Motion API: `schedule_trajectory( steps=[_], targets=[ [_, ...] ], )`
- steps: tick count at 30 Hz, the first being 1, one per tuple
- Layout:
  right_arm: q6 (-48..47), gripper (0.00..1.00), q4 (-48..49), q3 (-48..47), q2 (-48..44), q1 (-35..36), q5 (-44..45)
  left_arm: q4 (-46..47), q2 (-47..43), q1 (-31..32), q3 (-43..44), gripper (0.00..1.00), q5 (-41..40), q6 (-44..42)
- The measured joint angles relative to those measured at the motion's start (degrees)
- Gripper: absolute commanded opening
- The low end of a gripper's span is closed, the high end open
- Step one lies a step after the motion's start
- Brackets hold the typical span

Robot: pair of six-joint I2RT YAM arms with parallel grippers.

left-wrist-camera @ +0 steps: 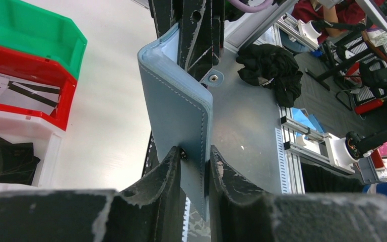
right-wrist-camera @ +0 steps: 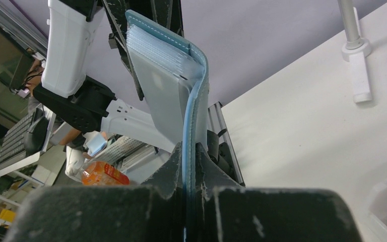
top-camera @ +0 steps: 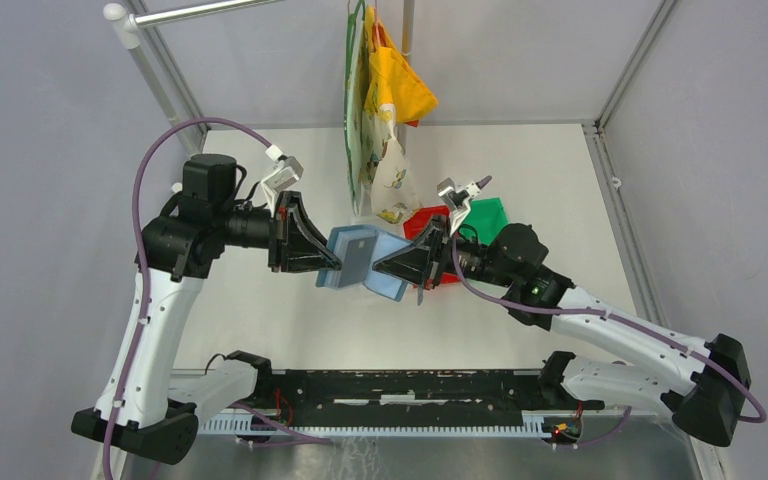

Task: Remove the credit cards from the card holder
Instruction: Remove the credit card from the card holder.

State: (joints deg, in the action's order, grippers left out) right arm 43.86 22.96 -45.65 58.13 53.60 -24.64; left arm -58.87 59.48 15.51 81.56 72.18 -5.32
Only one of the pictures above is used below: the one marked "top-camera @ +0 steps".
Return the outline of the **black card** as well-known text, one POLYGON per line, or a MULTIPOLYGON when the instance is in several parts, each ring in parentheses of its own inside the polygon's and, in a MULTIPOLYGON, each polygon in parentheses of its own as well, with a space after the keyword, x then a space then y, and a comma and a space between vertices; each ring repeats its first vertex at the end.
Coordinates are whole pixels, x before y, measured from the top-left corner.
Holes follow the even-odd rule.
POLYGON ((374 246, 375 237, 372 235, 344 238, 338 242, 338 250, 342 254, 338 288, 349 287, 365 280, 374 246))

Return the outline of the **blue card holder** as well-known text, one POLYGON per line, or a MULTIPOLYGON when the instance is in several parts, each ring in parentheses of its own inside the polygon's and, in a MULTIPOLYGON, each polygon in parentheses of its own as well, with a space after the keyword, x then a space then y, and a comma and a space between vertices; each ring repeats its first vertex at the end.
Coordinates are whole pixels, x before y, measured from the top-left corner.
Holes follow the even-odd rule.
POLYGON ((374 225, 334 227, 327 248, 342 262, 342 267, 339 270, 320 270, 315 286, 342 290, 362 285, 372 293, 400 302, 408 283, 374 271, 373 263, 410 244, 408 239, 374 225))

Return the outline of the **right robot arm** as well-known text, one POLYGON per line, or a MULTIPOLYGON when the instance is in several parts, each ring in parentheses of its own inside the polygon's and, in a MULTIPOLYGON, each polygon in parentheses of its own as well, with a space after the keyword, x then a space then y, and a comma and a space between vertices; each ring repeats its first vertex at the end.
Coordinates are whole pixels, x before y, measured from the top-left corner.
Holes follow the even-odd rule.
POLYGON ((590 343, 618 365, 555 352, 537 382, 540 400, 562 408, 573 399, 641 408, 667 416, 689 436, 716 447, 732 444, 741 422, 762 423, 743 344, 720 333, 685 335, 617 309, 545 266, 548 249, 533 228, 511 223, 489 244, 465 239, 435 215, 407 246, 373 262, 386 274, 433 289, 445 273, 471 293, 504 307, 525 326, 590 343))

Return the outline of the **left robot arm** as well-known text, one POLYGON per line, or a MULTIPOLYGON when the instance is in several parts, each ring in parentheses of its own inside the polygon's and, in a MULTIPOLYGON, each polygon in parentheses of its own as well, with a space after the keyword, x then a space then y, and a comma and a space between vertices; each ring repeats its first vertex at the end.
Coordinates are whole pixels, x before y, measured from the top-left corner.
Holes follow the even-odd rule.
POLYGON ((245 169, 230 156, 198 154, 160 214, 137 229, 135 299, 111 378, 72 431, 163 464, 179 463, 200 427, 232 404, 266 405, 274 394, 268 359, 230 353, 183 388, 170 385, 184 327, 211 266, 229 246, 264 249, 274 272, 337 270, 342 263, 310 222, 295 183, 299 162, 269 149, 260 182, 267 202, 239 197, 245 169))

